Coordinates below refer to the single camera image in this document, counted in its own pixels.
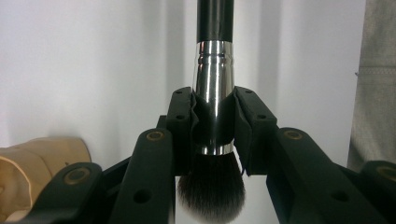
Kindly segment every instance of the gray fabric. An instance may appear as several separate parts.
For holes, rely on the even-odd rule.
[[[348,168],[396,163],[396,1],[367,0]]]

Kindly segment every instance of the silver ferrule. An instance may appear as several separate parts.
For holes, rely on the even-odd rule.
[[[220,139],[224,116],[230,108],[222,106],[224,99],[233,92],[233,43],[226,41],[203,41],[197,44],[193,93],[197,104],[204,108],[207,138],[205,144],[197,145],[197,153],[224,155],[233,151],[233,140],[223,144]]]

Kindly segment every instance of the white wall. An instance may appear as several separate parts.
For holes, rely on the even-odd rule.
[[[347,163],[365,2],[236,1],[235,84]],[[104,169],[190,86],[195,1],[0,1],[0,147],[84,139]],[[277,223],[265,177],[234,223]],[[194,223],[177,208],[177,223]]]

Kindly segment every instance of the brush bristles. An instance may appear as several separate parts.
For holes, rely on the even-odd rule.
[[[233,153],[196,155],[192,171],[179,179],[177,190],[182,206],[203,222],[230,222],[245,202],[245,186]]]

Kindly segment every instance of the makeup brush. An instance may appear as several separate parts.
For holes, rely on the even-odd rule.
[[[198,0],[191,135],[195,156],[178,181],[181,205],[203,222],[234,220],[245,187],[233,154],[233,0]]]

